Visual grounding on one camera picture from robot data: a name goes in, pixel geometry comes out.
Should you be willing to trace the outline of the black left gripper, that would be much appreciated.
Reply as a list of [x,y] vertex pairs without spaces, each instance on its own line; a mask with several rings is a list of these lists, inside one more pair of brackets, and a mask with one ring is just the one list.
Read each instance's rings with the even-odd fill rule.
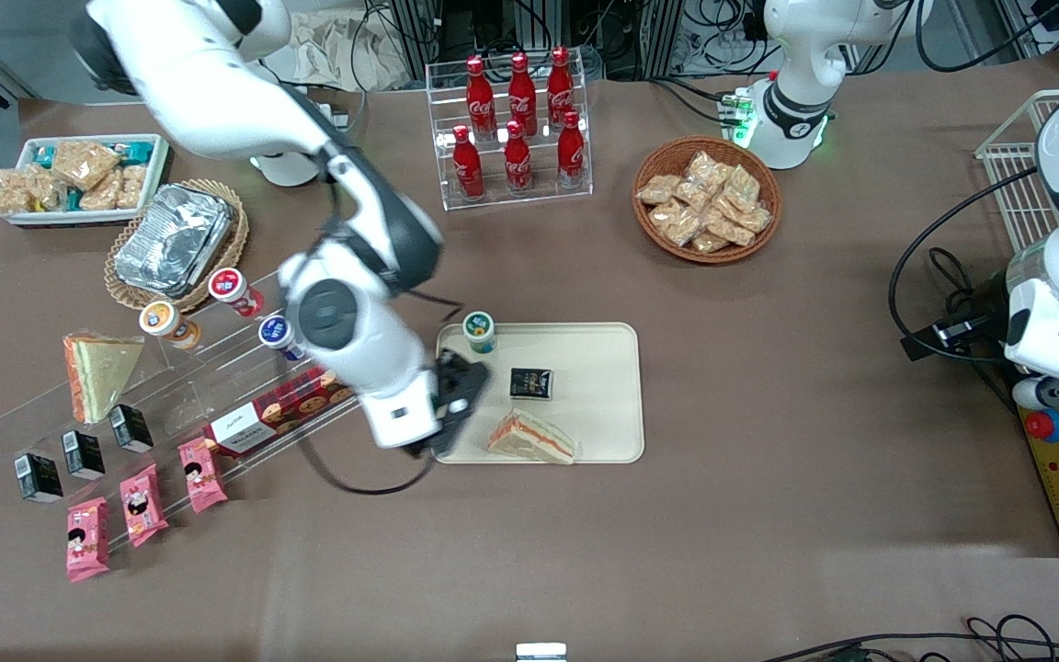
[[930,356],[957,360],[1003,361],[1008,332],[1008,294],[1003,276],[980,282],[955,298],[954,310],[919,332],[901,338],[909,360]]

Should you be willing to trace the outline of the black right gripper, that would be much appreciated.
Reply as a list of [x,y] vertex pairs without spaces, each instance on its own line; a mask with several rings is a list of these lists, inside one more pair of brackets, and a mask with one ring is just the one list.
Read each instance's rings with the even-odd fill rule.
[[436,361],[436,412],[441,432],[415,443],[415,457],[436,457],[450,451],[450,435],[473,415],[475,394],[482,394],[491,370],[483,361],[460,355],[438,355]]

